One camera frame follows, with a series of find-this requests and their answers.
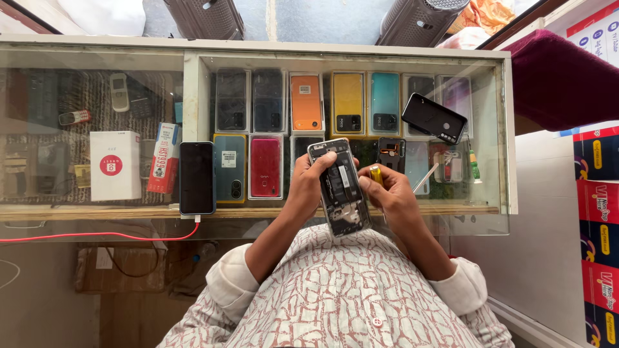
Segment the light blue smartphone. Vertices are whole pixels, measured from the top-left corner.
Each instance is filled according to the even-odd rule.
[[[397,133],[400,128],[400,75],[395,72],[374,72],[371,83],[371,130]]]
[[[428,143],[423,141],[407,141],[406,142],[406,163],[404,173],[409,178],[410,187],[415,188],[419,185],[419,181],[430,170],[428,158]],[[419,188],[417,195],[430,193],[430,179]]]

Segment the red smartphone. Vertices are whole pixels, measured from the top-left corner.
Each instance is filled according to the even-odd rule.
[[[279,155],[277,139],[251,141],[251,196],[279,196]]]

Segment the plastic bag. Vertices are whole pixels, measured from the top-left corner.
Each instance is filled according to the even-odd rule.
[[[481,27],[488,35],[494,35],[516,18],[512,5],[513,1],[507,0],[471,0],[447,33],[455,34],[466,27]]]
[[[146,13],[142,0],[58,0],[73,22],[91,35],[141,37]]]

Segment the person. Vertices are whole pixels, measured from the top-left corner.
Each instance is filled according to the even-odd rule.
[[[383,187],[369,167],[358,172],[410,260],[373,230],[340,238],[327,224],[299,231],[316,212],[319,176],[335,158],[296,161],[279,216],[213,265],[207,287],[159,348],[514,347],[485,303],[479,267],[449,259],[405,175],[379,165]]]

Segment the shirt button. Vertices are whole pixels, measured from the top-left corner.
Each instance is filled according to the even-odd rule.
[[[376,326],[377,328],[380,328],[383,325],[383,320],[380,318],[374,318],[372,319],[372,325]]]

